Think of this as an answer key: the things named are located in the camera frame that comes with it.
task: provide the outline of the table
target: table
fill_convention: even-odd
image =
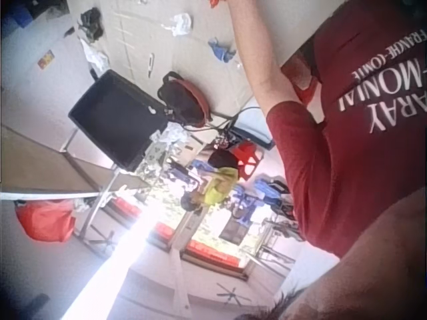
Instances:
[[[260,1],[279,62],[285,63],[345,0]],[[197,85],[212,110],[235,115],[253,96],[238,54],[228,64],[218,61],[207,45],[211,38],[236,48],[228,6],[221,2],[211,9],[208,0],[68,0],[75,21],[96,6],[102,14],[104,36],[94,45],[109,57],[111,68],[157,97],[163,76],[171,70]],[[161,25],[187,12],[193,18],[190,35],[173,37]],[[155,55],[148,78],[150,54]],[[223,119],[213,117],[213,125]],[[194,135],[210,143],[217,132]]]

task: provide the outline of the red t-shirt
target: red t-shirt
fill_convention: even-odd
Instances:
[[[325,123],[295,102],[267,121],[302,234],[342,257],[426,183],[427,31],[389,0],[353,0],[317,32]]]

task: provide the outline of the yellow shirt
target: yellow shirt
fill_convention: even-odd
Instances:
[[[233,189],[234,185],[239,181],[239,171],[236,168],[220,168],[218,169],[218,173],[222,175],[227,175],[229,177],[232,177],[233,180],[230,182],[222,181],[218,178],[213,178],[209,185],[207,186],[206,192],[205,192],[205,199],[204,203],[206,205],[215,205],[216,203],[222,202],[229,194],[230,191]],[[224,185],[227,183],[227,187],[222,191],[219,192],[216,187],[219,184],[222,184],[222,189],[224,188]]]

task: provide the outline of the fluorescent light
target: fluorescent light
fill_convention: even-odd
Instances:
[[[120,239],[113,255],[89,280],[62,317],[63,320],[107,319],[127,271],[141,255],[147,237],[158,220],[159,211],[145,208],[133,227]]]

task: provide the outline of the sticker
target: sticker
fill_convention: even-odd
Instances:
[[[49,50],[44,56],[43,58],[41,58],[39,60],[39,62],[37,62],[37,64],[39,65],[40,69],[44,70],[48,64],[50,64],[50,62],[52,62],[52,60],[55,58],[55,56],[53,55],[52,51]]]

